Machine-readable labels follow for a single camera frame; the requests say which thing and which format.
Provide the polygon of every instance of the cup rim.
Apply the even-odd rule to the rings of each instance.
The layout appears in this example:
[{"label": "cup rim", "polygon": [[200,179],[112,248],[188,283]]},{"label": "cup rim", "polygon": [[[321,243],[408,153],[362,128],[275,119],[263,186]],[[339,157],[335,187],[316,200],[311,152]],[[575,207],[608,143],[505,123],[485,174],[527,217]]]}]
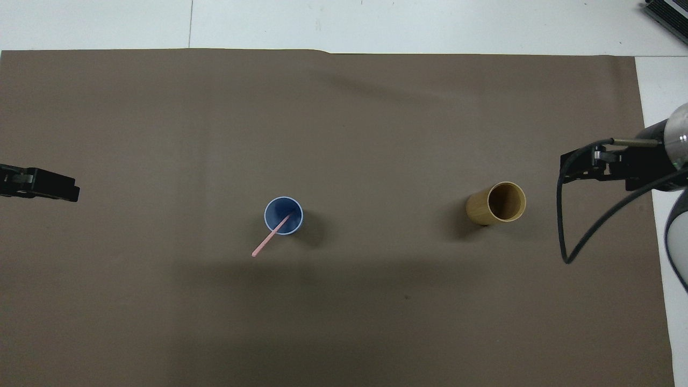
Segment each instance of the cup rim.
[{"label": "cup rim", "polygon": [[265,225],[267,226],[268,230],[272,231],[273,229],[270,228],[270,225],[268,224],[268,208],[270,208],[270,205],[272,202],[278,200],[278,199],[289,199],[296,203],[297,207],[299,208],[299,211],[301,212],[301,219],[299,220],[299,223],[297,224],[296,227],[294,227],[293,230],[289,231],[288,233],[282,233],[282,232],[276,232],[277,235],[290,235],[295,233],[298,229],[301,228],[301,224],[303,224],[303,208],[301,208],[301,204],[294,198],[290,196],[277,196],[276,198],[272,199],[268,205],[265,206],[265,209],[263,210],[263,221],[265,222]]},{"label": "cup rim", "polygon": [[[490,195],[492,194],[492,191],[494,191],[495,188],[500,187],[502,185],[508,185],[510,187],[516,188],[516,192],[518,193],[519,197],[521,198],[521,200],[523,202],[523,205],[519,207],[518,212],[514,216],[512,216],[511,218],[508,218],[508,219],[503,219],[503,218],[500,218],[499,216],[495,215],[495,213],[492,212],[492,208],[490,208],[490,205],[489,205]],[[519,186],[518,184],[516,184],[515,182],[512,182],[512,181],[500,181],[499,183],[493,185],[490,188],[490,191],[487,193],[487,201],[488,201],[487,210],[490,211],[490,215],[492,215],[494,217],[494,219],[499,220],[502,223],[513,222],[514,220],[520,218],[524,212],[526,212],[526,193],[523,192],[523,189],[521,188],[521,186]]]}]

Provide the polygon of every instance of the cup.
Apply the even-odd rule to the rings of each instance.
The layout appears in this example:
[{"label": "cup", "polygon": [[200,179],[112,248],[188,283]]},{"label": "cup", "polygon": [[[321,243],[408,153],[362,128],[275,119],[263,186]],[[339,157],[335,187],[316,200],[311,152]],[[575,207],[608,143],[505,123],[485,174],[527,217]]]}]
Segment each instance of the cup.
[{"label": "cup", "polygon": [[289,235],[296,232],[296,230],[301,227],[303,223],[303,209],[299,202],[289,196],[274,198],[265,207],[265,212],[263,214],[265,225],[272,231],[290,213],[292,215],[279,229],[277,232],[278,235]]},{"label": "cup", "polygon": [[473,223],[488,225],[513,222],[526,210],[526,194],[518,184],[499,182],[474,193],[466,202],[466,213]]}]

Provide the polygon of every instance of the brown table mat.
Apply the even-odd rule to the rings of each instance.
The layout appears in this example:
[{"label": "brown table mat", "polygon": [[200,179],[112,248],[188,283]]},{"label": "brown table mat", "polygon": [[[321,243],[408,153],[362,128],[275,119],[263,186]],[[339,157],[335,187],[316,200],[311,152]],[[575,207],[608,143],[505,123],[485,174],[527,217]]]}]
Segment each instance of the brown table mat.
[{"label": "brown table mat", "polygon": [[[81,196],[0,198],[0,384],[670,385],[650,197],[558,256],[559,155],[642,127],[629,57],[2,52],[0,162]],[[571,246],[625,195],[564,193]]]}]

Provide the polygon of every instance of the yellow cylindrical cup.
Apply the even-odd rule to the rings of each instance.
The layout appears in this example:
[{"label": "yellow cylindrical cup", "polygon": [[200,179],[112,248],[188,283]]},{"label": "yellow cylindrical cup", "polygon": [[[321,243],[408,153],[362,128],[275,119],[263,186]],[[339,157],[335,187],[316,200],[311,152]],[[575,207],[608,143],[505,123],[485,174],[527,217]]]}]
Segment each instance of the yellow cylindrical cup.
[{"label": "yellow cylindrical cup", "polygon": [[466,213],[473,223],[513,222],[526,210],[526,194],[518,184],[503,181],[474,193],[466,202]]}]

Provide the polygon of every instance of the black device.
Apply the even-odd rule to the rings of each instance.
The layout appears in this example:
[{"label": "black device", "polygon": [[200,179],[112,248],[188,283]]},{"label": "black device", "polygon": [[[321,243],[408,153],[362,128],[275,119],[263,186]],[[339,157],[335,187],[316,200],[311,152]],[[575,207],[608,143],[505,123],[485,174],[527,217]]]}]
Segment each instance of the black device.
[{"label": "black device", "polygon": [[[607,149],[609,145],[625,149]],[[568,255],[563,234],[563,185],[585,179],[624,180],[631,194],[605,212],[583,234]],[[642,130],[636,138],[595,141],[559,158],[557,180],[557,231],[564,263],[570,264],[607,219],[625,205],[653,189],[678,191],[688,187],[688,103],[668,119]],[[669,215],[665,230],[667,255],[674,273],[688,292],[688,191],[683,191]]]},{"label": "black device", "polygon": [[645,13],[688,44],[688,0],[645,0]]},{"label": "black device", "polygon": [[63,199],[76,202],[79,187],[69,176],[36,167],[20,168],[0,164],[0,196]]}]

